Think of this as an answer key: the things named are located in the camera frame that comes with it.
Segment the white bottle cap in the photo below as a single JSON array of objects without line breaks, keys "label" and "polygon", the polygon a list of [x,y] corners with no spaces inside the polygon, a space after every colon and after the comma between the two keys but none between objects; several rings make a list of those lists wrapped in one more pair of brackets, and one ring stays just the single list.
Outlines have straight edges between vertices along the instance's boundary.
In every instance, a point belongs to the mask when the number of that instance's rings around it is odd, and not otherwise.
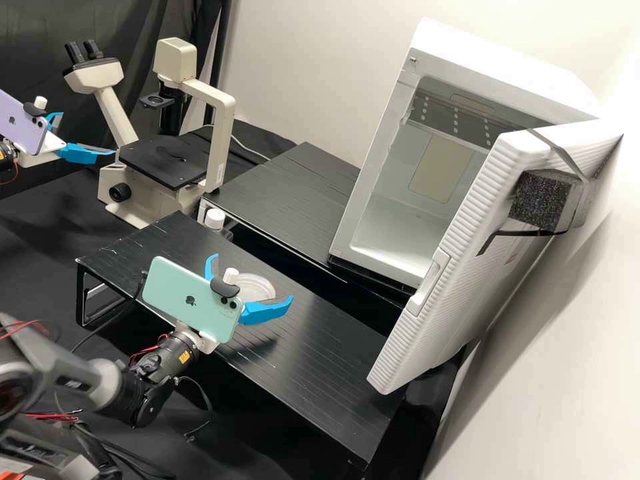
[{"label": "white bottle cap", "polygon": [[33,104],[36,108],[39,108],[40,110],[44,110],[45,108],[47,108],[47,99],[38,95],[35,98]]},{"label": "white bottle cap", "polygon": [[235,268],[229,267],[225,270],[225,275],[222,277],[222,281],[228,283],[229,285],[235,285],[235,280],[238,278],[240,272]]},{"label": "white bottle cap", "polygon": [[225,226],[225,218],[226,215],[222,210],[218,208],[209,209],[205,216],[205,225],[210,229],[221,230]]}]

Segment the black tabletop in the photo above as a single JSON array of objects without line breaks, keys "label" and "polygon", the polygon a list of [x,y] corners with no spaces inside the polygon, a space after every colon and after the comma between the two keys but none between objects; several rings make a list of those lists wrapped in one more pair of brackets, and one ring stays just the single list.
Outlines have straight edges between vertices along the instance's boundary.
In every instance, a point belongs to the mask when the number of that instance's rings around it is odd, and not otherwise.
[{"label": "black tabletop", "polygon": [[403,394],[382,396],[366,381],[384,336],[181,213],[78,262],[132,296],[139,272],[155,256],[202,275],[213,253],[220,255],[221,271],[234,267],[263,275],[278,295],[294,296],[284,317],[239,325],[215,353],[368,463]]},{"label": "black tabletop", "polygon": [[206,198],[232,217],[327,266],[358,168],[310,143],[288,150]]}]

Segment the black cable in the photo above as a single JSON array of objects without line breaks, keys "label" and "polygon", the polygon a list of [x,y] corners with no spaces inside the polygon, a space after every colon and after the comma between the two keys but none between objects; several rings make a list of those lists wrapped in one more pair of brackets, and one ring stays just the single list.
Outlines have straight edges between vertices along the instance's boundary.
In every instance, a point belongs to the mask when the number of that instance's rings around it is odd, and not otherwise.
[{"label": "black cable", "polygon": [[110,455],[116,457],[118,460],[120,460],[122,463],[128,466],[131,470],[133,470],[133,472],[136,475],[138,475],[138,477],[142,478],[143,480],[150,480],[150,478],[144,473],[144,471],[141,468],[139,468],[139,466],[136,465],[134,462],[132,462],[130,459],[126,458],[126,456],[122,455],[116,450],[112,450],[108,448],[105,448],[105,450],[107,450]]},{"label": "black cable", "polygon": [[135,290],[135,293],[133,294],[133,297],[129,300],[128,304],[124,308],[122,308],[120,312],[116,313],[114,316],[112,316],[110,319],[108,319],[106,322],[104,322],[102,325],[100,325],[98,328],[90,332],[86,337],[84,337],[82,340],[76,343],[71,349],[71,353],[74,353],[76,350],[78,350],[78,348],[80,348],[82,344],[84,344],[84,342],[92,338],[94,335],[101,332],[108,326],[114,324],[117,320],[120,320],[120,318],[124,317],[125,314],[129,313],[132,310],[132,308],[135,306],[135,301],[138,298],[138,295],[140,294],[140,290],[142,290],[142,286],[145,284],[146,279],[147,279],[147,272],[143,271],[141,274],[140,280],[138,281],[138,286]]},{"label": "black cable", "polygon": [[121,447],[120,445],[110,442],[109,440],[106,440],[102,437],[98,437],[97,435],[95,435],[93,432],[90,432],[84,428],[82,428],[80,425],[74,424],[71,426],[71,428],[75,428],[80,430],[82,433],[84,433],[85,435],[90,436],[91,438],[93,438],[94,440],[97,440],[98,442],[100,442],[102,444],[102,446],[105,448],[105,450],[116,450],[118,452],[120,452],[120,454],[122,455],[126,455],[129,460],[131,461],[136,461],[139,463],[144,463],[145,465],[148,465],[150,467],[153,467],[154,469],[156,469],[157,473],[150,473],[148,471],[146,471],[145,473],[148,475],[152,475],[154,477],[158,477],[158,478],[162,478],[164,480],[176,480],[176,476],[170,472],[169,470],[166,470],[162,467],[158,467],[156,462],[148,460],[144,457],[141,457],[140,455],[137,455],[136,453],[127,450],[124,447]]},{"label": "black cable", "polygon": [[207,406],[207,411],[209,412],[209,419],[206,422],[203,422],[202,424],[198,425],[196,428],[186,431],[182,434],[182,436],[187,439],[187,442],[189,442],[193,439],[193,437],[190,437],[191,435],[193,435],[199,430],[202,430],[204,427],[206,427],[208,424],[210,424],[214,420],[213,405],[211,404],[211,400],[209,399],[209,396],[205,392],[204,388],[202,388],[202,385],[200,385],[198,382],[196,382],[196,380],[192,379],[191,377],[187,377],[186,375],[183,375],[182,377],[174,378],[175,386],[177,387],[178,385],[180,385],[180,382],[182,382],[182,380],[189,380],[196,387],[198,387],[198,390],[200,390],[200,394],[202,395],[202,398],[205,401],[205,404]]},{"label": "black cable", "polygon": [[180,385],[180,382],[182,382],[182,380],[189,380],[190,382],[192,382],[192,384],[198,387],[198,390],[200,390],[200,394],[202,395],[202,399],[205,401],[208,412],[213,415],[213,405],[211,404],[211,400],[206,394],[204,388],[202,388],[202,386],[198,382],[196,382],[196,380],[192,379],[191,377],[187,377],[186,375],[183,375],[182,377],[176,377],[175,386],[177,387],[178,385]]},{"label": "black cable", "polygon": [[482,247],[480,247],[476,257],[483,255],[496,237],[556,237],[566,232],[566,230],[562,232],[552,232],[548,230],[496,230],[490,234],[489,238],[487,238]]}]

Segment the foam pad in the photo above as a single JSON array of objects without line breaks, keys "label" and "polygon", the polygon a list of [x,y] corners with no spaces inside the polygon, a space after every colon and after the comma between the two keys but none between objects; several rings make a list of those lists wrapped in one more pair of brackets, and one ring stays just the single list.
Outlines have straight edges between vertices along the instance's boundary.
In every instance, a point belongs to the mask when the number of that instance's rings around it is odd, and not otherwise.
[{"label": "foam pad", "polygon": [[585,186],[576,175],[555,169],[522,172],[509,218],[552,232],[570,228]]}]

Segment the black table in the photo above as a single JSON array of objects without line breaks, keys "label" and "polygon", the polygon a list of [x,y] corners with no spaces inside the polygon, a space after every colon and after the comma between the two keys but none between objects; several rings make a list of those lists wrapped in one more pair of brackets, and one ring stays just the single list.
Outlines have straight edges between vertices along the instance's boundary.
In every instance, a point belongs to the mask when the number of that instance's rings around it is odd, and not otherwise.
[{"label": "black table", "polygon": [[380,395],[366,382],[384,336],[194,220],[174,213],[78,259],[77,298],[81,303],[86,276],[132,298],[140,272],[155,256],[202,275],[213,253],[220,255],[221,271],[234,267],[263,275],[279,295],[294,296],[284,317],[239,325],[215,354],[342,444],[352,463],[366,469],[403,395],[402,389]]},{"label": "black table", "polygon": [[199,220],[203,205],[221,208],[240,223],[234,243],[388,335],[411,292],[327,261],[358,174],[353,165],[302,143],[205,194]]}]

